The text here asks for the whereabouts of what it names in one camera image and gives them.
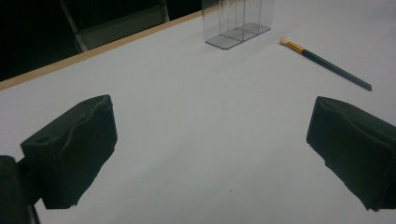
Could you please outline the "clear plastic organizer box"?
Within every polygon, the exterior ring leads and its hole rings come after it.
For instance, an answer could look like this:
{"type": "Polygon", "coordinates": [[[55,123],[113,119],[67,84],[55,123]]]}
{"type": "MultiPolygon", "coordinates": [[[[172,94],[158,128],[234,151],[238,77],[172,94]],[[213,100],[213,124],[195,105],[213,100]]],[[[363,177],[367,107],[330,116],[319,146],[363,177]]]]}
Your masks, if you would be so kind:
{"type": "Polygon", "coordinates": [[[276,0],[201,0],[206,44],[230,49],[268,32],[276,0]]]}

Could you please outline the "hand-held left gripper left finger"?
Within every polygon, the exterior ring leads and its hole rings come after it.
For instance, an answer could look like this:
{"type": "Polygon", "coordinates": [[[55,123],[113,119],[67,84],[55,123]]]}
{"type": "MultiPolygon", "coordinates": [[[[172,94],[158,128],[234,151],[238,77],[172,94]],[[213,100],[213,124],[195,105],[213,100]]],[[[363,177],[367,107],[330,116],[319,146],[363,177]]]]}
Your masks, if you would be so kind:
{"type": "Polygon", "coordinates": [[[21,143],[30,203],[68,209],[78,203],[117,143],[108,95],[82,101],[21,143]]]}

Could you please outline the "dark-handled makeup brush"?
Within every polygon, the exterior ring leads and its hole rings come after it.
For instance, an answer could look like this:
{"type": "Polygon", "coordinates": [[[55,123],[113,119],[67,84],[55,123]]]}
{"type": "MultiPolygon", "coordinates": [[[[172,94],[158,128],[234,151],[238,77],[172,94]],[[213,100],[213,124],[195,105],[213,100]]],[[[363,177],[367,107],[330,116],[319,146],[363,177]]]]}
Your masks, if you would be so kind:
{"type": "Polygon", "coordinates": [[[279,43],[283,46],[286,46],[298,53],[300,53],[301,55],[303,55],[305,58],[307,58],[308,60],[319,64],[320,66],[334,72],[336,75],[364,88],[367,91],[371,91],[372,90],[372,85],[369,84],[368,82],[350,74],[348,71],[340,68],[339,66],[330,63],[329,61],[321,58],[320,56],[318,56],[317,54],[309,51],[308,49],[305,49],[303,47],[301,47],[300,45],[292,42],[291,40],[289,40],[287,37],[283,36],[279,39],[279,43]]]}

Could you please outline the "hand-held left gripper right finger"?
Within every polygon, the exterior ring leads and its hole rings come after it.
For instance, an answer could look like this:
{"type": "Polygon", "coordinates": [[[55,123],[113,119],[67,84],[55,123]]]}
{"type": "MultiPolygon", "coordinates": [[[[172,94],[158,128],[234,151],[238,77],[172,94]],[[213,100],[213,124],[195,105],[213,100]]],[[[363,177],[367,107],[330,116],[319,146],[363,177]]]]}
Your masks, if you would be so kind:
{"type": "Polygon", "coordinates": [[[396,209],[396,127],[319,96],[306,142],[366,209],[396,209]]]}

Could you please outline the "metal chair frame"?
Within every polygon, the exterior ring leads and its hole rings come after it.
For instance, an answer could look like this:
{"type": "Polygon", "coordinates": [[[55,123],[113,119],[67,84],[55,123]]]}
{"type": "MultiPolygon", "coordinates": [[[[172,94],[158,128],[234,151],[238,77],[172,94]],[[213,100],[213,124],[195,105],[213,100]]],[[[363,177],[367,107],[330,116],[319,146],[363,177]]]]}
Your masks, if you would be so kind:
{"type": "Polygon", "coordinates": [[[88,51],[169,21],[165,0],[58,0],[77,48],[88,51]]]}

